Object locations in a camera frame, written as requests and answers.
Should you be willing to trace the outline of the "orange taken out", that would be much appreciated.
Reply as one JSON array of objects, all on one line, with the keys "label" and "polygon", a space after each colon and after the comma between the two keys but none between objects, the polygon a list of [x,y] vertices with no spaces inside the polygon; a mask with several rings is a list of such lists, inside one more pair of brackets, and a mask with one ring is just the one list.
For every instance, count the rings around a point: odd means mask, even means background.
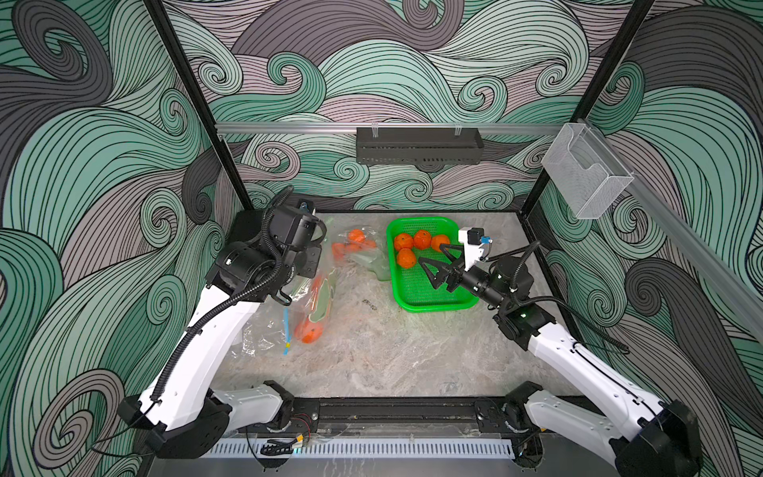
[{"label": "orange taken out", "polygon": [[414,240],[413,237],[409,234],[399,234],[393,239],[393,247],[395,248],[396,252],[401,252],[402,250],[411,250],[413,246]]},{"label": "orange taken out", "polygon": [[411,248],[402,248],[397,253],[397,265],[403,270],[410,270],[417,265],[417,257]]},{"label": "orange taken out", "polygon": [[413,246],[418,250],[427,250],[431,247],[432,236],[426,230],[419,230],[413,236]]},{"label": "orange taken out", "polygon": [[444,244],[451,244],[449,236],[446,235],[438,235],[431,239],[430,241],[430,247],[435,252],[441,252],[441,247]]}]

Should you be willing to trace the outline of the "blue-zip clear bag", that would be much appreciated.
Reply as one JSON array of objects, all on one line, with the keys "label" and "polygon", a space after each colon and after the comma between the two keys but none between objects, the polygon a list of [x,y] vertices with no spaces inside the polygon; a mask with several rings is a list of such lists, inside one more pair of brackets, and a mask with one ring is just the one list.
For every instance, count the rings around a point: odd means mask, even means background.
[{"label": "blue-zip clear bag", "polygon": [[286,356],[291,349],[291,312],[275,301],[260,304],[242,329],[242,351],[252,357]]}]

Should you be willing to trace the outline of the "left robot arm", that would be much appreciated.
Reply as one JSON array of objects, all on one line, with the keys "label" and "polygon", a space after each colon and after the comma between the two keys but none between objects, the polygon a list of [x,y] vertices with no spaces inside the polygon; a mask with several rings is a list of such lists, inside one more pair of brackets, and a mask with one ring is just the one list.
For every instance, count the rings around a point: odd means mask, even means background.
[{"label": "left robot arm", "polygon": [[144,454],[198,458],[228,432],[290,426],[294,397],[278,383],[234,392],[215,391],[211,383],[260,305],[272,299],[289,307],[286,286],[297,276],[314,278],[318,272],[327,227],[310,202],[289,206],[292,192],[286,187],[270,200],[252,238],[222,249],[168,361],[145,391],[119,405],[129,429],[146,431]]}]

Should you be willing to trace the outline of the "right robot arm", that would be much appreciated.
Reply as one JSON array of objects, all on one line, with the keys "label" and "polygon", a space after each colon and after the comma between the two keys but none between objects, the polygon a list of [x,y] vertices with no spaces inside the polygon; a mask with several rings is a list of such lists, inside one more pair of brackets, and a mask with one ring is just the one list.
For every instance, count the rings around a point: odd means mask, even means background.
[{"label": "right robot arm", "polygon": [[460,230],[457,244],[442,244],[444,260],[421,258],[433,288],[463,288],[493,310],[510,341],[562,374],[596,409],[590,411],[526,382],[506,396],[502,410],[514,435],[520,465],[542,457],[540,433],[549,430],[596,454],[621,476],[695,476],[703,466],[699,421],[680,401],[664,401],[640,388],[573,338],[532,297],[529,257],[540,244],[491,256],[480,228]]}]

